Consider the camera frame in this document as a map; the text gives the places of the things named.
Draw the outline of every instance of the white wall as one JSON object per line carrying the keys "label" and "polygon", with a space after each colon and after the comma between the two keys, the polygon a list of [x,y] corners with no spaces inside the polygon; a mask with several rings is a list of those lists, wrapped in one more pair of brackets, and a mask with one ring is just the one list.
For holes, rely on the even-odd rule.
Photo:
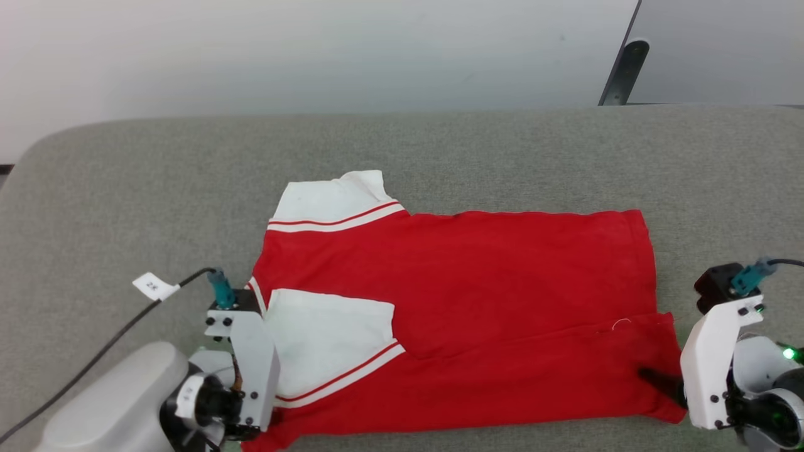
{"label": "white wall", "polygon": [[629,102],[804,104],[803,0],[642,0]]}
{"label": "white wall", "polygon": [[0,163],[128,117],[596,105],[637,0],[0,0]]}

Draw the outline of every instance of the cable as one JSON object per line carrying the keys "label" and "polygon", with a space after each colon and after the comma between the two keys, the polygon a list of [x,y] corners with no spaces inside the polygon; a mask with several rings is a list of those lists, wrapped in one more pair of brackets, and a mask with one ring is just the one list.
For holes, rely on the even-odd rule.
{"label": "cable", "polygon": [[216,271],[218,271],[218,270],[213,269],[212,267],[204,267],[203,269],[201,269],[201,270],[193,273],[192,275],[182,279],[182,281],[178,284],[178,286],[179,287],[184,287],[187,284],[190,284],[191,282],[193,282],[194,279],[196,279],[197,277],[203,275],[204,273],[214,273]]}
{"label": "cable", "polygon": [[804,267],[804,261],[797,261],[795,259],[771,259],[768,261],[768,265],[776,264],[798,265],[799,267]]}
{"label": "cable", "polygon": [[[179,287],[184,287],[197,277],[203,275],[204,273],[210,273],[215,271],[217,270],[208,267],[201,269],[193,273],[189,277],[185,278],[184,280],[182,280],[178,285]],[[120,338],[123,337],[123,335],[126,332],[128,332],[128,330],[130,330],[131,327],[133,327],[137,322],[139,322],[143,317],[148,315],[149,312],[151,312],[156,306],[159,306],[160,304],[162,304],[162,300],[156,300],[155,302],[151,302],[148,306],[146,306],[144,310],[142,310],[139,314],[137,314],[136,317],[132,318],[131,321],[126,323],[125,326],[122,327],[117,332],[117,334],[115,334],[106,343],[106,345],[104,345],[103,348],[101,348],[101,350],[95,354],[95,356],[91,360],[89,360],[89,363],[87,363],[87,365],[85,365],[84,368],[82,368],[76,376],[72,377],[72,380],[70,380],[66,385],[64,385],[64,387],[61,388],[53,397],[51,397],[50,400],[45,402],[44,405],[37,408],[36,411],[29,414],[28,417],[22,419],[17,425],[11,427],[7,432],[5,432],[0,437],[0,445],[6,442],[8,438],[11,438],[11,435],[17,433],[22,427],[28,425],[28,423],[36,419],[38,415],[44,413],[46,409],[50,408],[54,403],[56,403],[58,399],[60,399],[65,393],[67,393],[67,391],[70,390],[70,388],[72,388],[73,386],[76,385],[76,383],[78,383],[78,380],[80,380],[81,377],[83,377],[84,375],[86,375],[87,372],[89,372],[89,369],[91,369],[92,366],[94,366],[95,364],[97,364],[98,361],[101,360],[103,355],[105,355],[106,352],[109,351],[110,348],[112,348],[112,345],[114,345],[118,340],[120,340]]]}
{"label": "cable", "polygon": [[203,441],[207,443],[207,446],[209,446],[209,450],[211,450],[212,452],[220,452],[220,448],[218,447],[218,445],[210,441],[209,438],[203,437]]}

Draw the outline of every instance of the label tag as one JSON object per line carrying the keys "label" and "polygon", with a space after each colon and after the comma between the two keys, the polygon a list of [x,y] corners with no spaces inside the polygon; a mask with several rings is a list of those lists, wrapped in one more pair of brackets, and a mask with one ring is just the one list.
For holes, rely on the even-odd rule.
{"label": "label tag", "polygon": [[165,301],[169,296],[175,294],[177,290],[181,289],[178,284],[171,286],[170,284],[156,277],[156,275],[151,272],[148,272],[135,279],[132,284],[134,284],[134,287],[138,288],[140,292],[144,293],[146,297],[154,301]]}
{"label": "label tag", "polygon": [[176,397],[176,416],[183,419],[195,420],[195,400],[203,386],[201,374],[188,376],[179,389]]}

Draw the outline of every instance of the gray fabric surface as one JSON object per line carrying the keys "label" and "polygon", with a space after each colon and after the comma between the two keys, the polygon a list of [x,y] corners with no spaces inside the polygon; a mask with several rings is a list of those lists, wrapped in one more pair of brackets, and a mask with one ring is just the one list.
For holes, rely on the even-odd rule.
{"label": "gray fabric surface", "polygon": [[[136,276],[177,281],[222,265],[241,285],[284,185],[351,170],[383,170],[388,193],[412,212],[642,209],[659,307],[676,315],[683,341],[699,318],[692,284],[707,267],[804,257],[802,148],[804,111],[678,105],[125,121],[56,134],[0,191],[0,429],[44,402],[146,304],[130,283]],[[804,272],[785,268],[764,289],[769,309],[757,329],[804,343]],[[185,352],[211,343],[201,334],[210,299],[203,283],[179,292],[65,400],[149,341]],[[31,448],[52,413],[2,450]],[[306,438],[292,450],[716,452],[736,444],[729,432],[625,418]]]}

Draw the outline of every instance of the red shirt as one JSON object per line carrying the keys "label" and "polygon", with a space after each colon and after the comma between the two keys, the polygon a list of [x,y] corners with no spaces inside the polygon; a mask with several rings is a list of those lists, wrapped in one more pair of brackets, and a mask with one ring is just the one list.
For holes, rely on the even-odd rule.
{"label": "red shirt", "polygon": [[[243,450],[303,434],[683,418],[638,377],[680,375],[639,211],[411,215],[378,171],[310,184],[285,191],[254,269],[285,382],[279,421]],[[332,208],[341,198],[359,200]]]}

